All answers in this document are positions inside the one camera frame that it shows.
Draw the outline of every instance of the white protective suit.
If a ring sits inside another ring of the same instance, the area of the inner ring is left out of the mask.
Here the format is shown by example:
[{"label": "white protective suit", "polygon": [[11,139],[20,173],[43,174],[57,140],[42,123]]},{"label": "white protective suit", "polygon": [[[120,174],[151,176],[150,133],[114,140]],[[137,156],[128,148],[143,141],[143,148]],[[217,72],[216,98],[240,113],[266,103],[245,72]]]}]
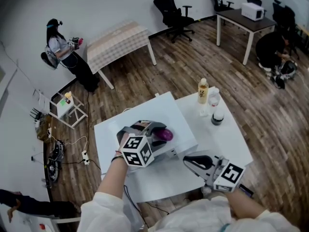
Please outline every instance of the white protective suit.
[{"label": "white protective suit", "polygon": [[[129,232],[130,221],[123,213],[121,199],[97,192],[92,201],[82,205],[77,232]],[[222,227],[230,224],[225,230]],[[158,221],[150,232],[299,232],[281,214],[263,212],[256,219],[231,217],[225,197],[202,199]]]}]

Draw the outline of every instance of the vr headset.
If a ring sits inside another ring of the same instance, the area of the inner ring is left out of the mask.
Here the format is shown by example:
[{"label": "vr headset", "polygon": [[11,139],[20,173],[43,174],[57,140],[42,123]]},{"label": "vr headset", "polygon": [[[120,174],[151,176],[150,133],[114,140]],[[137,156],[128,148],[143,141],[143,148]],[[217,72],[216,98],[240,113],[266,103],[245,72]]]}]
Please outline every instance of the vr headset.
[{"label": "vr headset", "polygon": [[58,23],[58,25],[54,25],[54,24],[47,25],[47,28],[58,27],[58,26],[61,26],[63,24],[62,21],[59,21],[59,20],[57,20],[57,23]]}]

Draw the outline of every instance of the small bottle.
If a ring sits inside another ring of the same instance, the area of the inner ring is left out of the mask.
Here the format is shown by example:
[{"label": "small bottle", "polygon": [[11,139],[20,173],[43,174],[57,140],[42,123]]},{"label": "small bottle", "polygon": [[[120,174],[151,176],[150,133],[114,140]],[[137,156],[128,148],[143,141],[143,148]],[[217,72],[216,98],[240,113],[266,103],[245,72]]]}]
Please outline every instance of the small bottle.
[{"label": "small bottle", "polygon": [[198,98],[197,101],[200,104],[205,104],[207,101],[208,83],[206,78],[202,78],[198,84]]},{"label": "small bottle", "polygon": [[224,111],[221,108],[218,108],[212,115],[211,117],[211,122],[215,125],[215,126],[219,126],[221,125],[222,121],[224,119]]},{"label": "small bottle", "polygon": [[220,94],[219,89],[215,88],[212,93],[209,94],[208,97],[208,115],[213,115],[216,111],[217,106],[220,102]]}]

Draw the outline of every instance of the white box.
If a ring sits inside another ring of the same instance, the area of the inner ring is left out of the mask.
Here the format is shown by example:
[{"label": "white box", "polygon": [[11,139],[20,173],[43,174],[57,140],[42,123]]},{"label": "white box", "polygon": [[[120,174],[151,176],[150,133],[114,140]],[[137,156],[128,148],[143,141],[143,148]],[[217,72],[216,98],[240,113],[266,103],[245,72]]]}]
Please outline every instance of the white box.
[{"label": "white box", "polygon": [[116,137],[118,131],[139,120],[162,122],[174,135],[173,139],[167,142],[164,147],[154,152],[155,158],[158,155],[160,156],[152,164],[155,164],[157,160],[165,160],[171,157],[182,159],[183,156],[197,149],[198,144],[190,127],[171,92],[167,92],[95,125],[98,159],[102,173],[107,172],[115,151],[119,148]]},{"label": "white box", "polygon": [[241,15],[252,21],[262,20],[264,18],[264,8],[252,2],[245,2],[241,5]]}]

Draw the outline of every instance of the power strip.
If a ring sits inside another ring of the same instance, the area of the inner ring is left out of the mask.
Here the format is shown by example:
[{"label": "power strip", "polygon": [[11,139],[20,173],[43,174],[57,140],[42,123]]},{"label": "power strip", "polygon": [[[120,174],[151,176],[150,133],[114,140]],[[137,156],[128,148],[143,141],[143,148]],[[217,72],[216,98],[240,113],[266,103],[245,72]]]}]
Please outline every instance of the power strip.
[{"label": "power strip", "polygon": [[89,161],[89,157],[88,157],[88,154],[87,154],[87,151],[83,151],[82,152],[82,156],[83,156],[83,159],[84,159],[84,164],[85,165],[89,165],[90,164],[90,161]]}]

